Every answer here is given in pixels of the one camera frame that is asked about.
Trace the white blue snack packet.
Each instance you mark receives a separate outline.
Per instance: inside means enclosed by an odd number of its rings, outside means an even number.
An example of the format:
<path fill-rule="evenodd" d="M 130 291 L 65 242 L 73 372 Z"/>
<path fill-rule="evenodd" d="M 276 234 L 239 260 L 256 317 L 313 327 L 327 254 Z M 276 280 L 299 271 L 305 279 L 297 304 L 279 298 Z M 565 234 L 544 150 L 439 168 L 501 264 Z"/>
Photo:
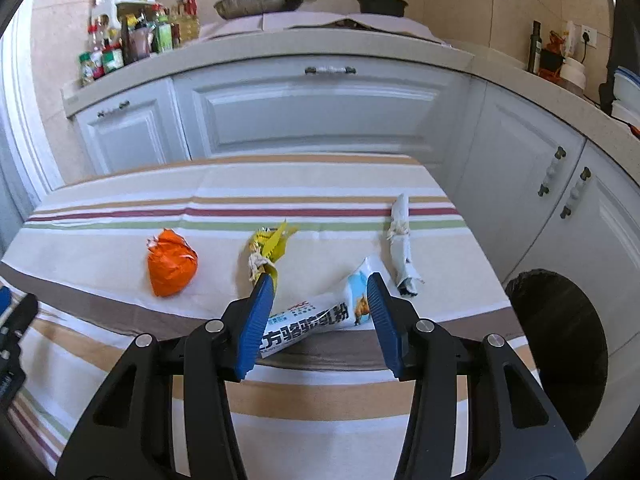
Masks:
<path fill-rule="evenodd" d="M 358 268 L 328 292 L 303 300 L 268 318 L 259 356 L 262 359 L 298 344 L 315 334 L 334 330 L 363 330 L 371 322 L 367 282 L 369 276 L 381 274 L 396 292 L 390 272 L 378 256 L 369 256 Z"/>

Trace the yellow wrapper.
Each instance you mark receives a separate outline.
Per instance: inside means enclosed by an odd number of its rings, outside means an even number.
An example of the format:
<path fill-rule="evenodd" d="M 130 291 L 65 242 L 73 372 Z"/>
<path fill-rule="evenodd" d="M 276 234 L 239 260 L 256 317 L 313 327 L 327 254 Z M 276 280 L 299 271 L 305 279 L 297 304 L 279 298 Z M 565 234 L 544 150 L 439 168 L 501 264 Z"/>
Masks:
<path fill-rule="evenodd" d="M 269 275 L 273 287 L 278 287 L 277 261 L 286 253 L 288 240 L 298 231 L 283 221 L 275 228 L 258 229 L 248 242 L 248 270 L 250 282 L 256 285 L 262 274 Z"/>

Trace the small orange wrapper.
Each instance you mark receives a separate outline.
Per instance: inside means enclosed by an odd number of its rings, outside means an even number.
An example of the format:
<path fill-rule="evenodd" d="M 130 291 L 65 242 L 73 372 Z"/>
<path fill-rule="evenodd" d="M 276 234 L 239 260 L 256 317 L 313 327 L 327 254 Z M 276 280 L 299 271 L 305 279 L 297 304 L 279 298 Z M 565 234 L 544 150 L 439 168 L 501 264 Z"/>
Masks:
<path fill-rule="evenodd" d="M 169 297 L 186 288 L 198 270 L 198 254 L 171 229 L 148 241 L 149 279 L 157 297 Z"/>

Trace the black trash bin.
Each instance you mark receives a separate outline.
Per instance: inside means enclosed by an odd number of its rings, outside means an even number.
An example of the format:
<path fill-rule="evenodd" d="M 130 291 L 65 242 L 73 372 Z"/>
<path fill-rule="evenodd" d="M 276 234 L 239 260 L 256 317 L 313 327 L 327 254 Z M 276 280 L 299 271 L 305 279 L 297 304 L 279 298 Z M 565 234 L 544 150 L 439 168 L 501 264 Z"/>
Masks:
<path fill-rule="evenodd" d="M 569 278 L 524 272 L 506 296 L 528 340 L 542 388 L 574 439 L 590 427 L 608 379 L 608 345 L 588 296 Z"/>

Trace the twisted white paper wrapper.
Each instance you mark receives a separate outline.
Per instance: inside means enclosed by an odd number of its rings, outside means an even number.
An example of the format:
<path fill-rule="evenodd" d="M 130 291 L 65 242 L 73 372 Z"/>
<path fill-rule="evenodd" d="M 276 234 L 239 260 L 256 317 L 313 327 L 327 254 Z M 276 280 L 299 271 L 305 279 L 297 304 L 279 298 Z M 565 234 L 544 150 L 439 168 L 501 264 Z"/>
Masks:
<path fill-rule="evenodd" d="M 415 297 L 423 280 L 412 261 L 409 197 L 405 193 L 396 198 L 390 210 L 387 239 L 390 241 L 390 258 L 398 292 L 401 296 Z"/>

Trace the paper covering stove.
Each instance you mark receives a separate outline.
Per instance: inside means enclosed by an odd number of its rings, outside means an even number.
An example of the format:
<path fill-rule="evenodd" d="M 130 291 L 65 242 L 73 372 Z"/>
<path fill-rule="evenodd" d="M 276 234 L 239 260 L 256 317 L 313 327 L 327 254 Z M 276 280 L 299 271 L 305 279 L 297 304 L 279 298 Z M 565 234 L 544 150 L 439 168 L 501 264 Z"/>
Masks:
<path fill-rule="evenodd" d="M 204 25 L 198 40 L 252 34 L 253 32 L 282 32 L 300 28 L 346 28 L 365 32 L 382 32 L 443 44 L 427 26 L 410 20 L 383 14 L 292 11 L 267 13 L 246 18 Z"/>

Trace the black clay pot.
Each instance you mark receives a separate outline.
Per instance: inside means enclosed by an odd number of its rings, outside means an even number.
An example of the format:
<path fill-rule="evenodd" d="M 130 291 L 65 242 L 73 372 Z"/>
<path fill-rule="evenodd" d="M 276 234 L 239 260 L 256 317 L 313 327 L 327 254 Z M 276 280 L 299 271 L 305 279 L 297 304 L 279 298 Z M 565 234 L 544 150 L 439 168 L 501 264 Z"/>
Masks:
<path fill-rule="evenodd" d="M 378 14 L 402 18 L 409 3 L 405 0 L 356 0 L 363 14 Z"/>

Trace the white blender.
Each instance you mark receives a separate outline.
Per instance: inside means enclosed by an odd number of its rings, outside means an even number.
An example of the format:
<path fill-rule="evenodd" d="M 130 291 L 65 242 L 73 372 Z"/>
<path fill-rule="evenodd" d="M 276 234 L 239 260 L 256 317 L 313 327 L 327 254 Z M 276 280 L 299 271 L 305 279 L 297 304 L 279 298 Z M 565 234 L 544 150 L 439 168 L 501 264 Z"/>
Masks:
<path fill-rule="evenodd" d="M 585 65 L 575 58 L 578 35 L 572 21 L 567 21 L 564 24 L 562 38 L 564 40 L 561 47 L 563 64 L 560 69 L 559 85 L 576 96 L 583 96 L 587 82 L 586 69 Z"/>

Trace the dark olive oil bottle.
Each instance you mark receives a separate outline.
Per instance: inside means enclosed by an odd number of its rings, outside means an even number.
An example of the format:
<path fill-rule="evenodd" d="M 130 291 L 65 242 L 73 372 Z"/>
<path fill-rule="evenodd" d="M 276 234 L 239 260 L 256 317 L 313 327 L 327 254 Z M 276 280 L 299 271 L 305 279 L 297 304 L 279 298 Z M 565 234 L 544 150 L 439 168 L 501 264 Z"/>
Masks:
<path fill-rule="evenodd" d="M 541 56 L 541 22 L 533 21 L 533 30 L 529 38 L 529 51 L 526 70 L 537 75 Z"/>

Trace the green label bottle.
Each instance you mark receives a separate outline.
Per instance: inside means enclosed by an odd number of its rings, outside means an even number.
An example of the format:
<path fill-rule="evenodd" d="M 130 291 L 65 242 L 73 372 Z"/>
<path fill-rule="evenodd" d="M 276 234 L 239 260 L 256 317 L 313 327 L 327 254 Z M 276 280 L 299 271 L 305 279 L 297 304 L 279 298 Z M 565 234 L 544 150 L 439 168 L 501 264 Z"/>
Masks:
<path fill-rule="evenodd" d="M 172 50 L 171 24 L 163 9 L 160 9 L 156 14 L 152 46 L 155 53 L 164 53 Z"/>

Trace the stacked white bowls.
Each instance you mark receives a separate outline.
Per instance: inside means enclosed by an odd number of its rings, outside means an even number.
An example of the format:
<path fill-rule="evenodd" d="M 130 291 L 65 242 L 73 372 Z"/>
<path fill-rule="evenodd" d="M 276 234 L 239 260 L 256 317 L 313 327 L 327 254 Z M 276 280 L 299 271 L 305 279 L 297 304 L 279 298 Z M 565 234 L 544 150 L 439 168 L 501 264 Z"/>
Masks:
<path fill-rule="evenodd" d="M 619 67 L 614 74 L 612 116 L 634 128 L 640 128 L 639 76 Z"/>

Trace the cooking oil bottle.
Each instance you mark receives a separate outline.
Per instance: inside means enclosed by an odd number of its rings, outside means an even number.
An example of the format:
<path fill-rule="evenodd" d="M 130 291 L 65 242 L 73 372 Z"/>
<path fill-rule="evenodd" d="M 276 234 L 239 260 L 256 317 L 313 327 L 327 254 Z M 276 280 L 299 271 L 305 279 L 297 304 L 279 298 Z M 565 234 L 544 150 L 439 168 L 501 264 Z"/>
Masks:
<path fill-rule="evenodd" d="M 180 44 L 198 39 L 201 25 L 196 0 L 176 0 L 174 23 L 178 25 Z"/>

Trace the white spice rack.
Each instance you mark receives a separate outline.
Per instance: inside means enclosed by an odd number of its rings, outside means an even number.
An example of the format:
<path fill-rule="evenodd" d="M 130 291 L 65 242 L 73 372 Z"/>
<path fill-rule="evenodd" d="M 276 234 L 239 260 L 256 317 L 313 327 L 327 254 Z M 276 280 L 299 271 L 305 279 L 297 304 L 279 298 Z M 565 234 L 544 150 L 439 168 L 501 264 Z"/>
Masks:
<path fill-rule="evenodd" d="M 109 70 L 151 56 L 147 7 L 142 0 L 104 0 L 91 10 L 90 24 L 101 37 L 102 61 Z"/>

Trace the dark hanging cloth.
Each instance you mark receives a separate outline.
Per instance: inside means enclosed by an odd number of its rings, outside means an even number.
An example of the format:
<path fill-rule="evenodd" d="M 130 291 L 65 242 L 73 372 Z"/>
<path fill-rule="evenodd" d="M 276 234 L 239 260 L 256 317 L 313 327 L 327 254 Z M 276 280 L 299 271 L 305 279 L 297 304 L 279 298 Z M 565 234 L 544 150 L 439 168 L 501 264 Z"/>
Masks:
<path fill-rule="evenodd" d="M 639 73 L 639 14 L 625 0 L 614 0 L 610 54 L 606 63 L 606 79 L 599 86 L 600 107 L 612 115 L 615 72 L 626 68 Z"/>

